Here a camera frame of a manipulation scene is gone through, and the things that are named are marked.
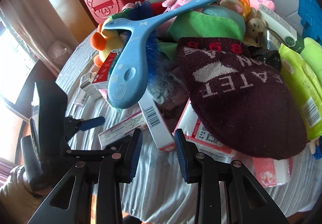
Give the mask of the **blue boomerang toy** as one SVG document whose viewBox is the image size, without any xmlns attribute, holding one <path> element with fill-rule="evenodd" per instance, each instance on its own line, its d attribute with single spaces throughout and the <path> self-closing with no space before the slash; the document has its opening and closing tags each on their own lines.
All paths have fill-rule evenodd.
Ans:
<svg viewBox="0 0 322 224">
<path fill-rule="evenodd" d="M 140 21 L 126 18 L 105 21 L 102 26 L 103 30 L 128 30 L 131 32 L 131 36 L 111 72 L 107 86 L 111 105 L 119 109 L 132 107 L 145 93 L 149 77 L 148 59 L 153 55 L 146 52 L 146 45 L 149 36 L 157 27 L 177 15 L 217 1 L 192 0 L 172 11 Z"/>
</svg>

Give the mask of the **green white carton box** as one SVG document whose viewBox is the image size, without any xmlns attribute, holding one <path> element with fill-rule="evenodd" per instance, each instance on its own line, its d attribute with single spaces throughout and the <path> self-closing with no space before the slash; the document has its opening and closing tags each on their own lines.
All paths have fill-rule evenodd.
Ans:
<svg viewBox="0 0 322 224">
<path fill-rule="evenodd" d="M 258 9 L 258 16 L 266 21 L 267 27 L 278 35 L 284 45 L 297 53 L 302 52 L 304 49 L 303 37 L 281 16 L 263 4 Z"/>
</svg>

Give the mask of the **red white medicine box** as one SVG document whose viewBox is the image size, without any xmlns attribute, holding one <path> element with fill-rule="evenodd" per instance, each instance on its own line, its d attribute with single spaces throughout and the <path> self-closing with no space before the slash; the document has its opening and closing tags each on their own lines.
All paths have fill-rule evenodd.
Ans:
<svg viewBox="0 0 322 224">
<path fill-rule="evenodd" d="M 98 70 L 96 76 L 94 77 L 94 80 L 92 82 L 92 85 L 97 89 L 105 89 L 107 90 L 107 86 L 109 84 L 109 79 L 111 76 L 111 72 L 113 71 L 115 64 L 118 60 L 119 54 L 116 52 L 111 52 L 107 58 L 105 59 L 105 62 L 102 64 L 100 69 Z"/>
</svg>

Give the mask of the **pink pig plush centre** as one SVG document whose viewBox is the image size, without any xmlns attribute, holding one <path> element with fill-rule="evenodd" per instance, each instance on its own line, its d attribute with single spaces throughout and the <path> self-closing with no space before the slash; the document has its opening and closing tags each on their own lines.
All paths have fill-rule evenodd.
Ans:
<svg viewBox="0 0 322 224">
<path fill-rule="evenodd" d="M 166 0 L 162 3 L 162 6 L 165 8 L 164 13 L 167 13 L 171 10 L 175 10 L 178 7 L 185 5 L 186 3 L 190 2 L 192 0 Z M 169 29 L 169 27 L 172 25 L 172 23 L 175 21 L 176 17 L 166 21 L 165 23 L 161 24 L 158 28 L 157 28 L 157 35 L 159 37 L 164 37 L 167 30 Z"/>
</svg>

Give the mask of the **pink tissue pack under beanie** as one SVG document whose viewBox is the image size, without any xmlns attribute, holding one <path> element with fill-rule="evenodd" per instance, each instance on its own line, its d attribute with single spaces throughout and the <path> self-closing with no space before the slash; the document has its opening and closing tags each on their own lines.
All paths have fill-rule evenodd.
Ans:
<svg viewBox="0 0 322 224">
<path fill-rule="evenodd" d="M 208 132 L 194 111 L 190 100 L 187 101 L 174 132 L 177 129 L 181 129 L 186 140 L 195 143 L 200 150 L 226 158 L 233 158 L 236 155 L 235 150 L 222 144 Z"/>
</svg>

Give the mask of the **lime green wipes pack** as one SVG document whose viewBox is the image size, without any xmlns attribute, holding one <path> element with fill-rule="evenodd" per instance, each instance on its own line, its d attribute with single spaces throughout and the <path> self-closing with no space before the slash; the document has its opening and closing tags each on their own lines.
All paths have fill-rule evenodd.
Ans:
<svg viewBox="0 0 322 224">
<path fill-rule="evenodd" d="M 288 86 L 304 122 L 307 139 L 321 136 L 321 84 L 300 54 L 286 45 L 279 47 L 281 74 Z"/>
</svg>

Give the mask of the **pink flower tissue packet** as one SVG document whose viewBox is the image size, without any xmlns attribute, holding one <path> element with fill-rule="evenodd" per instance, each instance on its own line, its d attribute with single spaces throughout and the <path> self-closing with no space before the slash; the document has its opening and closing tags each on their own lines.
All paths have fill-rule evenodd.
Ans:
<svg viewBox="0 0 322 224">
<path fill-rule="evenodd" d="M 293 171 L 293 158 L 275 160 L 271 158 L 253 158 L 255 177 L 265 187 L 286 184 Z"/>
</svg>

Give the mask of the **yellow duck plush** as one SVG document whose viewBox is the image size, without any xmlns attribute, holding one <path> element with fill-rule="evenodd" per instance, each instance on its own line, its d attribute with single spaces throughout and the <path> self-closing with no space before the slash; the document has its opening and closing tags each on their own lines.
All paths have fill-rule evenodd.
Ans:
<svg viewBox="0 0 322 224">
<path fill-rule="evenodd" d="M 116 30 L 104 30 L 103 24 L 98 25 L 97 31 L 90 37 L 91 47 L 98 51 L 98 55 L 94 57 L 94 64 L 101 67 L 107 56 L 114 49 L 120 49 L 124 43 L 121 36 Z"/>
</svg>

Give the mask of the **green teal plush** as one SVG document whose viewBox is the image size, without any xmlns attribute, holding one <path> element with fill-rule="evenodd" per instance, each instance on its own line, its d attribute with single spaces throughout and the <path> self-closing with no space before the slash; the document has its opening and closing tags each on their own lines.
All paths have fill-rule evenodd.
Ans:
<svg viewBox="0 0 322 224">
<path fill-rule="evenodd" d="M 209 5 L 198 11 L 188 11 L 158 27 L 159 51 L 176 60 L 176 47 L 184 37 L 232 38 L 243 41 L 246 32 L 244 18 L 222 6 Z"/>
</svg>

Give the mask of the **blue folding crate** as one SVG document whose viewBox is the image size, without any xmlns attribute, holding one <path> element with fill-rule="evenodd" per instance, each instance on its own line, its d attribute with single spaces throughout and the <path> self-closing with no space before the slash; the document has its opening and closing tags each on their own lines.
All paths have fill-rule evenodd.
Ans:
<svg viewBox="0 0 322 224">
<path fill-rule="evenodd" d="M 303 26 L 302 37 L 310 37 L 321 45 L 321 8 L 316 0 L 299 0 L 298 15 Z"/>
</svg>

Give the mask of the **maroon knit beanie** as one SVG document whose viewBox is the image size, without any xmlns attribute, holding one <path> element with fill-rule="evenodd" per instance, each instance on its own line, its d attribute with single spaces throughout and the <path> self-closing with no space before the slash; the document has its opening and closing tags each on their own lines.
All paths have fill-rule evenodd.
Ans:
<svg viewBox="0 0 322 224">
<path fill-rule="evenodd" d="M 256 158 L 288 159 L 307 133 L 281 73 L 233 38 L 183 37 L 177 59 L 191 105 L 221 143 Z"/>
</svg>

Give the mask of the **green frog plush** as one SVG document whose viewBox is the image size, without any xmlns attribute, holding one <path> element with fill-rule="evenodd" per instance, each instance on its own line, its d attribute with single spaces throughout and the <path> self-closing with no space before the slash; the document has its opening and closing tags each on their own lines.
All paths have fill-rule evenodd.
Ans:
<svg viewBox="0 0 322 224">
<path fill-rule="evenodd" d="M 321 82 L 322 47 L 310 37 L 304 38 L 304 48 L 300 53 L 306 63 L 312 68 Z"/>
</svg>

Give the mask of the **pink pig plush orange dress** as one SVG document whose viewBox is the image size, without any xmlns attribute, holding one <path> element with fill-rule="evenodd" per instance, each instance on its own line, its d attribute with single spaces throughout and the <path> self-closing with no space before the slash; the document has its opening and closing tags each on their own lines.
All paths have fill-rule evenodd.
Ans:
<svg viewBox="0 0 322 224">
<path fill-rule="evenodd" d="M 274 11 L 276 8 L 273 0 L 222 0 L 221 6 L 239 13 L 245 21 L 257 16 L 257 11 L 261 5 Z"/>
</svg>

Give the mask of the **long white medicine box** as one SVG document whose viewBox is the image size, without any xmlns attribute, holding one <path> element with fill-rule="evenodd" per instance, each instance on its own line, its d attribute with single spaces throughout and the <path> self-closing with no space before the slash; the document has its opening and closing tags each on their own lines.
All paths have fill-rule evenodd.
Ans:
<svg viewBox="0 0 322 224">
<path fill-rule="evenodd" d="M 156 147 L 164 152 L 175 150 L 175 142 L 148 90 L 138 102 Z"/>
</svg>

